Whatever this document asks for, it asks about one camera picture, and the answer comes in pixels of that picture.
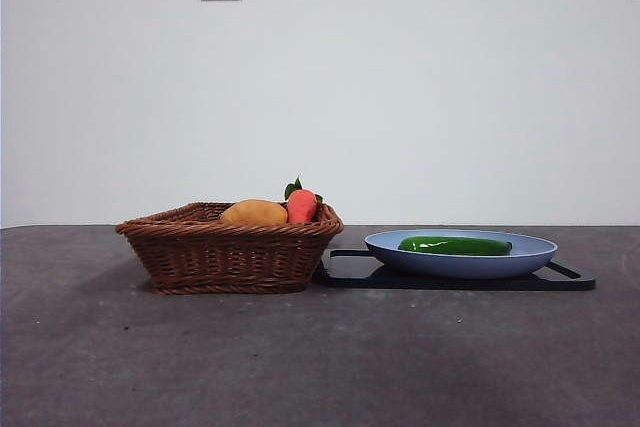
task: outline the brown wicker basket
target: brown wicker basket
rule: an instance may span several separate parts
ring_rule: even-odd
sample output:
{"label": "brown wicker basket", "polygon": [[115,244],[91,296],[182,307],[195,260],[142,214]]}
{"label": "brown wicker basket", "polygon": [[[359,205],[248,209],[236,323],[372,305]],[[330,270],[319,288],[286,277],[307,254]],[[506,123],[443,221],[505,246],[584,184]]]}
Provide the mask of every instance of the brown wicker basket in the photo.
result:
{"label": "brown wicker basket", "polygon": [[116,232],[126,236],[156,293],[265,294],[304,290],[329,241],[344,228],[327,204],[305,224],[218,222],[231,205],[191,203],[129,220]]}

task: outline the yellow mango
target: yellow mango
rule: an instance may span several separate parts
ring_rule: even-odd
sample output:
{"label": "yellow mango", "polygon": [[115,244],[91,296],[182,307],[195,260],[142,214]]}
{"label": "yellow mango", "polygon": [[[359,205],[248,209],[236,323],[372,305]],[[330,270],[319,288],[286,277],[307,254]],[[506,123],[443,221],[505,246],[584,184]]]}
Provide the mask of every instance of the yellow mango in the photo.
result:
{"label": "yellow mango", "polygon": [[220,215],[230,224],[286,224],[287,209],[269,200],[247,199],[236,202]]}

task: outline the toy cucumber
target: toy cucumber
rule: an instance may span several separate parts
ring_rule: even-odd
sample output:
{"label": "toy cucumber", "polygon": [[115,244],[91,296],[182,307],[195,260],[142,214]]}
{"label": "toy cucumber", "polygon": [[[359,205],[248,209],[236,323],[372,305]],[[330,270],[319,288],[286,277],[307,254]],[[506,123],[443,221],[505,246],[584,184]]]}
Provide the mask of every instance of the toy cucumber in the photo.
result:
{"label": "toy cucumber", "polygon": [[507,255],[511,242],[475,237],[408,237],[400,242],[399,250],[448,255]]}

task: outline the blue plate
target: blue plate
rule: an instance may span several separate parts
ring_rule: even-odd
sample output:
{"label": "blue plate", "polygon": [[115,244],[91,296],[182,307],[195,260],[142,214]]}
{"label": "blue plate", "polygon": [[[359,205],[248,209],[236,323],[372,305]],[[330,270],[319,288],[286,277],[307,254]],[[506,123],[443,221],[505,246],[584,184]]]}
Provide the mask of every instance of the blue plate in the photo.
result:
{"label": "blue plate", "polygon": [[[476,237],[502,240],[513,245],[508,255],[446,255],[398,250],[400,242],[414,235]],[[389,267],[412,273],[457,279],[502,279],[530,274],[551,260],[558,246],[528,235],[490,230],[419,229],[392,230],[365,237],[376,259]]]}

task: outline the black tray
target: black tray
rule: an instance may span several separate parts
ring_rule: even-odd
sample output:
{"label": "black tray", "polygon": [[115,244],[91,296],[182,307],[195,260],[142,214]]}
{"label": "black tray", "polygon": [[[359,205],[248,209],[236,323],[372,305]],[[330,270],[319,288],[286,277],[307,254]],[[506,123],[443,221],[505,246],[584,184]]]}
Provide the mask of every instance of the black tray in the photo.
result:
{"label": "black tray", "polygon": [[313,280],[351,289],[592,290],[596,280],[558,259],[532,274],[508,279],[453,279],[416,275],[380,263],[368,250],[325,251]]}

